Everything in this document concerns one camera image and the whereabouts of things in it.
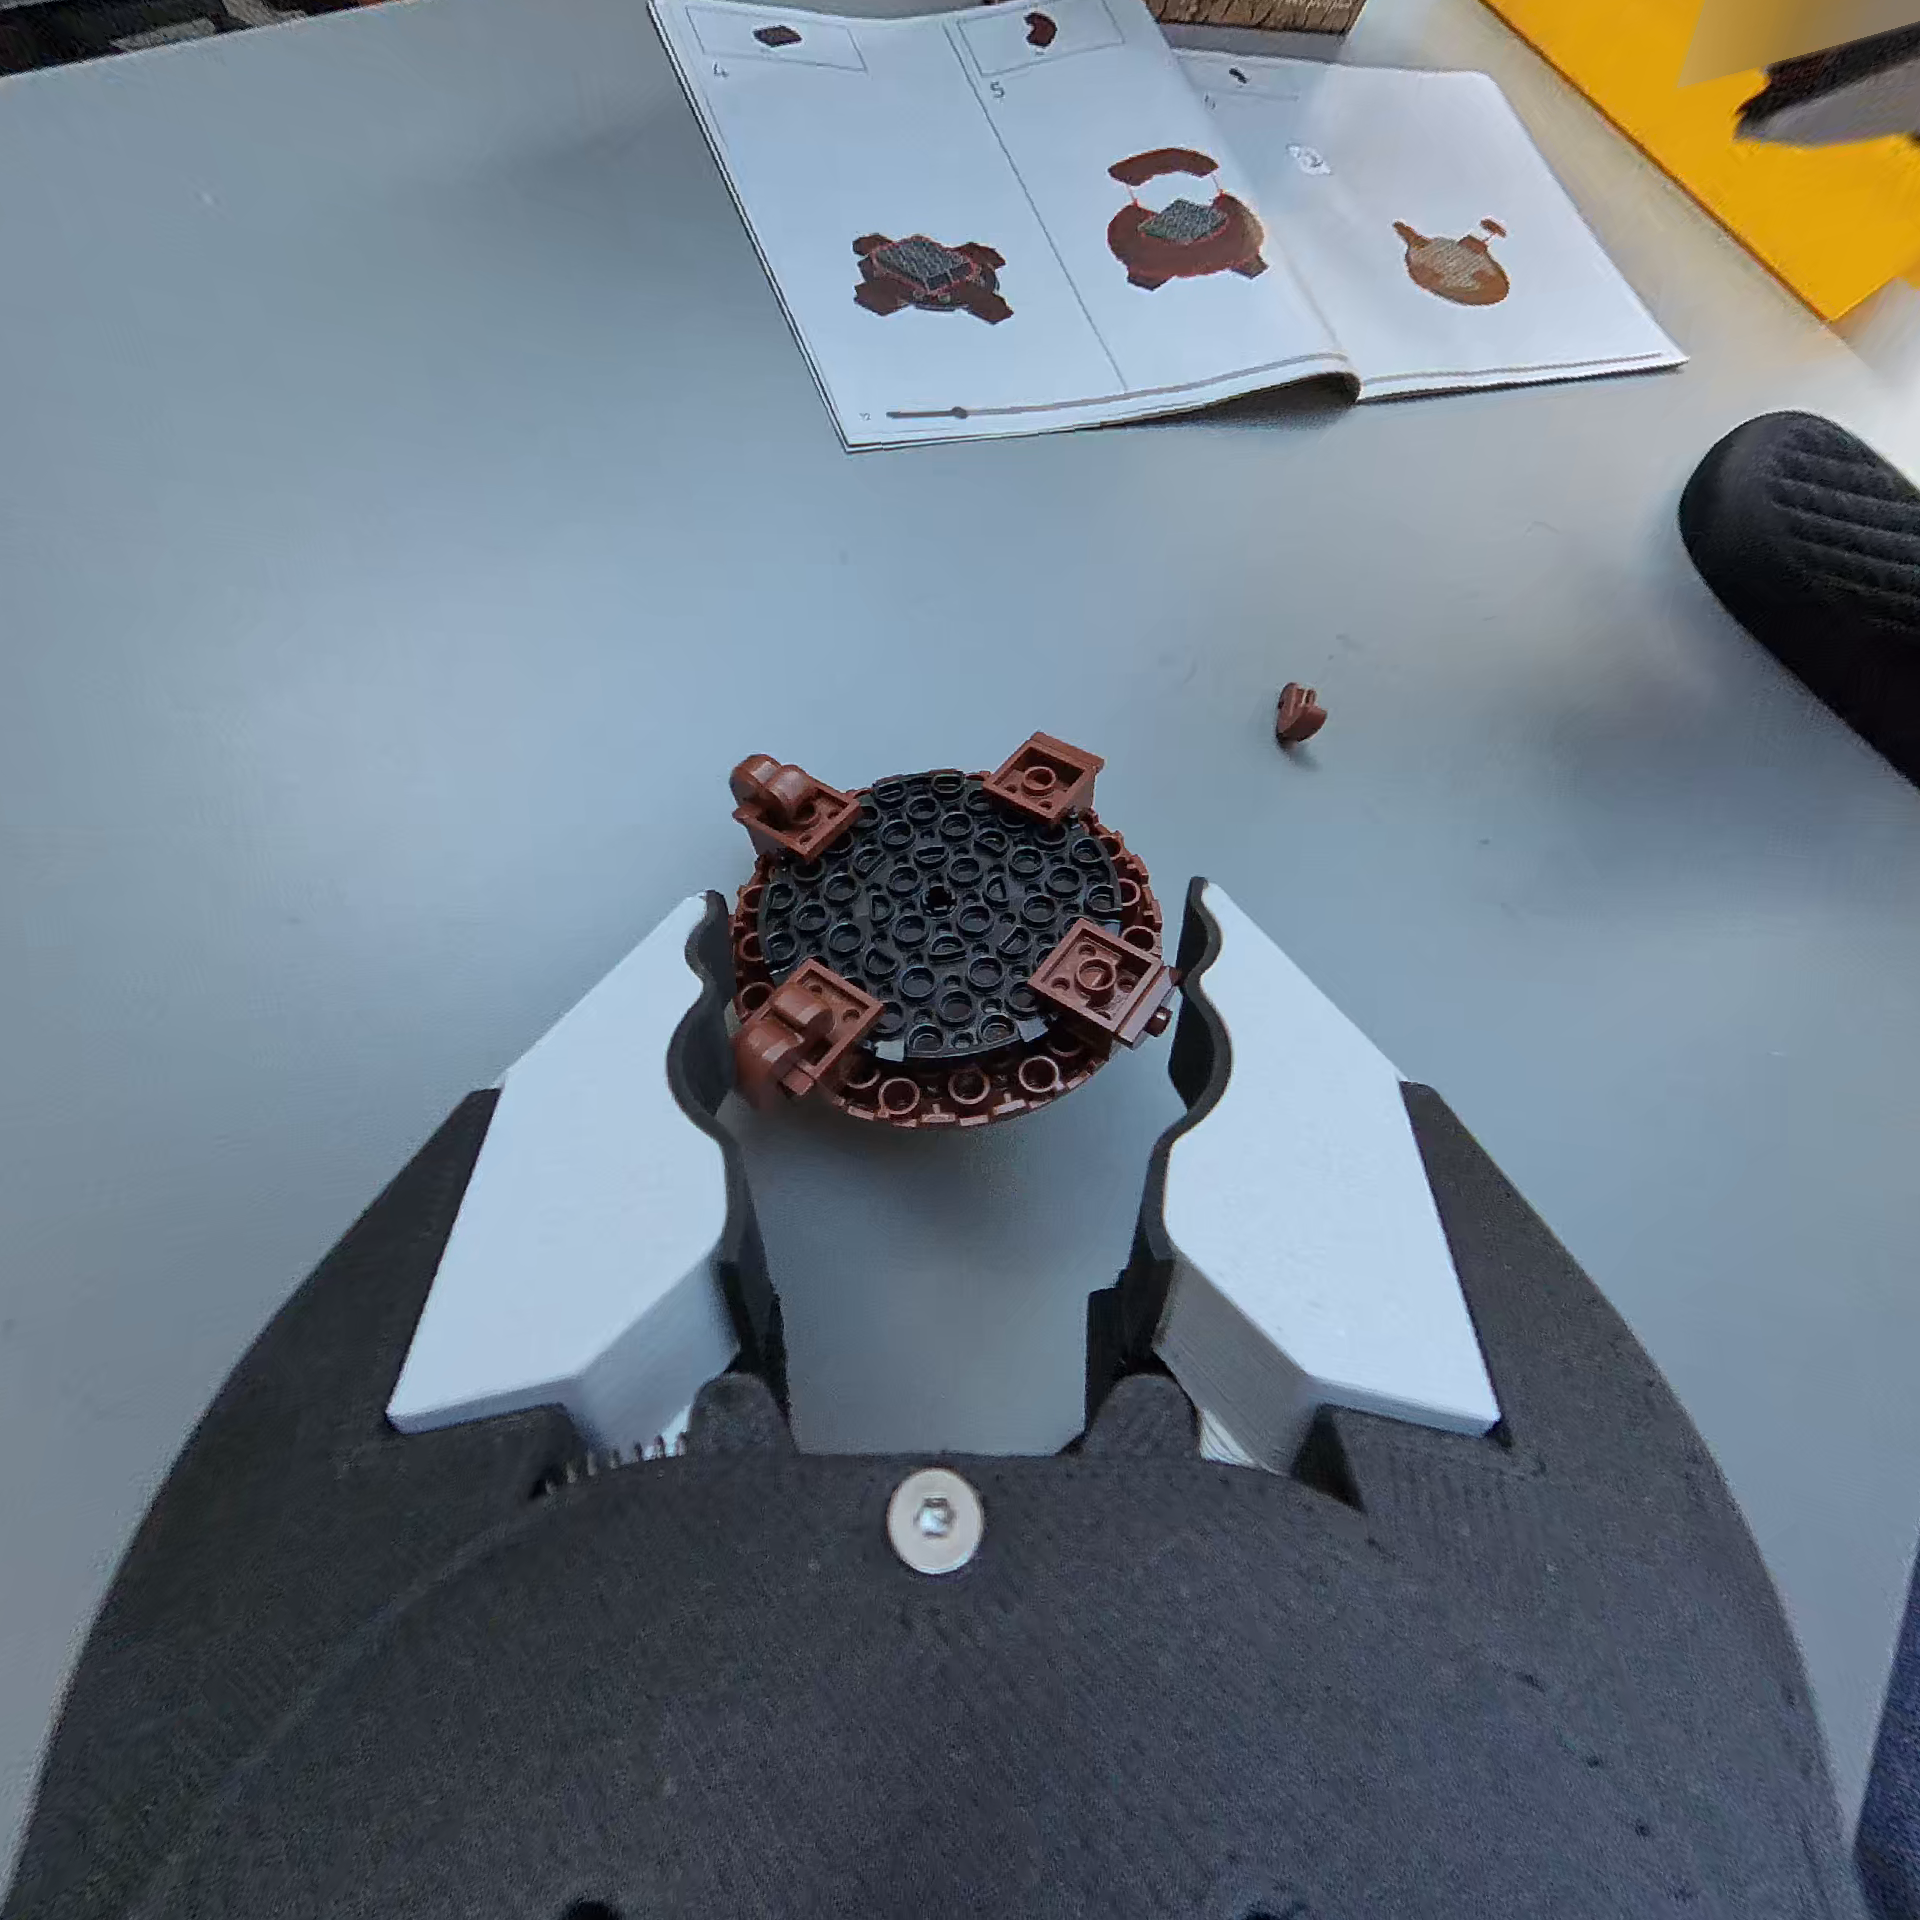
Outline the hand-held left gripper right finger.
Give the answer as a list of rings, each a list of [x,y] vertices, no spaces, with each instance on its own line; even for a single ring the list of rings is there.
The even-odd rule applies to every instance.
[[[1213,880],[1191,880],[1130,1258],[1088,1295],[1086,1438],[1168,1376],[1213,1463],[1288,1473],[1334,1409],[1480,1439],[1502,1409],[1406,1078]]]

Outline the yellow plastic bin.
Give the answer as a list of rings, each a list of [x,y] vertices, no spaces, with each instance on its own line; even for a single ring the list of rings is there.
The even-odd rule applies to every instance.
[[[1821,319],[1916,284],[1908,133],[1831,146],[1742,136],[1763,58],[1682,82],[1700,4],[1492,1],[1491,10]]]

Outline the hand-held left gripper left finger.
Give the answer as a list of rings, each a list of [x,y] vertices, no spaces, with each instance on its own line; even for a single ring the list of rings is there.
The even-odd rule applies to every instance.
[[[688,896],[496,1084],[388,1400],[403,1432],[558,1407],[603,1453],[675,1441],[701,1386],[783,1405],[783,1322],[733,1089],[720,894]]]

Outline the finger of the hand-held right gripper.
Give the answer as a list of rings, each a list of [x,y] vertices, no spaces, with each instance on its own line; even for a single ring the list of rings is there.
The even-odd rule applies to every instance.
[[[1918,25],[1848,39],[1766,64],[1742,102],[1735,138],[1776,146],[1918,141]]]

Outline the round brown black brick base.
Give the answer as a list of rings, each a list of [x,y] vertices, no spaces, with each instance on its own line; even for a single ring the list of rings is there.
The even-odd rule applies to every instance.
[[[736,1089],[899,1132],[1038,1113],[1165,1033],[1179,969],[1103,758],[1038,732],[990,773],[834,785],[755,754],[728,920]]]

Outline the white instruction booklet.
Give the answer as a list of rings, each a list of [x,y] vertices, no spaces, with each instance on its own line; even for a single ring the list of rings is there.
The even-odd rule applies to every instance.
[[[651,4],[847,447],[1686,362],[1502,89],[1144,4]]]

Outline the person's leg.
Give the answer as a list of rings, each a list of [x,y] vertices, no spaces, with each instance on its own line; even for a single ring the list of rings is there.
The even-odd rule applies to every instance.
[[[1918,1694],[1887,1690],[1855,1826],[1855,1872],[1876,1918],[1918,1918]]]

